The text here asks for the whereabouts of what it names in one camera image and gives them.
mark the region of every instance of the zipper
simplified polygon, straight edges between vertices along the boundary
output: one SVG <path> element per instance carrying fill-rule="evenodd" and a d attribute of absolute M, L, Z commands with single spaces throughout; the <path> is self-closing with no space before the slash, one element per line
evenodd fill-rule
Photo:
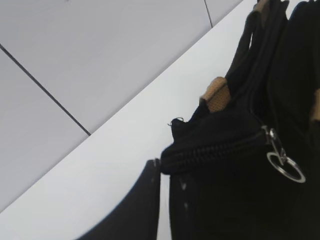
<path fill-rule="evenodd" d="M 175 153 L 171 156 L 165 156 L 161 159 L 161 172 L 169 175 L 187 172 L 217 161 L 249 156 L 252 152 L 266 145 L 272 145 L 273 147 L 273 151 L 268 152 L 266 158 L 276 170 L 294 182 L 304 183 L 306 181 L 306 177 L 300 167 L 287 156 L 276 130 L 274 128 L 269 129 L 266 125 L 263 125 L 257 134 L 242 140 L 202 146 Z M 284 169 L 285 164 L 293 167 L 297 172 L 297 176 L 288 173 Z"/>
<path fill-rule="evenodd" d="M 265 130 L 261 129 L 258 133 L 238 141 L 202 146 L 175 153 L 161 159 L 161 172 L 170 175 L 183 173 L 234 156 L 248 155 L 248 152 L 253 149 L 265 146 L 266 142 Z"/>

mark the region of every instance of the metal clasp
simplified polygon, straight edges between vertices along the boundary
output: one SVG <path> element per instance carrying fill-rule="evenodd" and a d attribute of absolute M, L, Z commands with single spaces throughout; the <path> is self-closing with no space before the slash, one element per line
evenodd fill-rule
<path fill-rule="evenodd" d="M 265 130 L 267 143 L 272 144 L 274 149 L 274 152 L 268 152 L 266 154 L 266 157 L 268 158 L 270 164 L 275 169 L 277 169 L 281 174 L 286 176 L 288 179 L 291 179 L 292 181 L 295 181 L 297 183 L 304 183 L 306 181 L 305 175 L 303 174 L 298 164 L 295 161 L 293 161 L 290 157 L 287 156 L 286 151 L 283 148 L 280 138 L 278 137 L 276 131 L 273 128 L 271 128 L 269 131 L 267 126 L 262 126 L 262 128 Z M 276 164 L 272 160 L 272 157 L 276 157 L 280 165 Z M 299 177 L 291 175 L 290 173 L 288 173 L 286 170 L 282 168 L 286 163 L 295 169 Z"/>

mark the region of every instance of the black fabric bag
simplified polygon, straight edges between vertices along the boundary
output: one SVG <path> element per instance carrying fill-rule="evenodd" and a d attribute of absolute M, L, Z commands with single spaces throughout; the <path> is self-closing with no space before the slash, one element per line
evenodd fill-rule
<path fill-rule="evenodd" d="M 320 1 L 287 6 L 249 14 L 227 104 L 172 120 L 173 144 L 82 240 L 155 240 L 160 172 L 173 240 L 320 239 Z"/>

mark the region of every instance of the key ring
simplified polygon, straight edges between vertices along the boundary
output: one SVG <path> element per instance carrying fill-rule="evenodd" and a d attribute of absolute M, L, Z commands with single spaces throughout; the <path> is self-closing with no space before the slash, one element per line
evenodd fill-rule
<path fill-rule="evenodd" d="M 281 166 L 279 166 L 278 164 L 275 164 L 273 161 L 272 161 L 272 156 L 275 156 L 277 157 L 277 159 L 279 160 L 279 156 L 277 153 L 275 152 L 268 152 L 266 154 L 266 157 L 268 158 L 269 162 L 271 163 L 271 165 L 277 169 L 280 173 L 282 173 L 284 176 L 286 176 L 288 179 L 292 180 L 292 181 L 295 181 L 297 183 L 300 183 L 300 184 L 303 184 L 305 181 L 306 181 L 306 177 L 305 175 L 302 173 L 300 167 L 298 166 L 298 164 L 293 161 L 290 157 L 286 156 L 286 160 L 285 160 L 285 163 L 288 163 L 291 167 L 293 167 L 296 172 L 299 174 L 299 177 L 296 177 L 296 176 L 293 176 L 291 175 L 290 173 L 288 173 L 286 170 L 284 170 Z"/>

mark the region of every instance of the zipper track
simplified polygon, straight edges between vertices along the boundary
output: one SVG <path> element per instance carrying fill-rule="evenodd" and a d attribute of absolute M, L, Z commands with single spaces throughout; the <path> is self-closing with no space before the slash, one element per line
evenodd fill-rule
<path fill-rule="evenodd" d="M 170 175 L 186 172 L 216 161 L 229 159 L 235 155 L 237 157 L 244 153 L 247 155 L 248 149 L 262 147 L 266 143 L 266 132 L 262 129 L 240 141 L 182 151 L 161 159 L 161 172 Z"/>

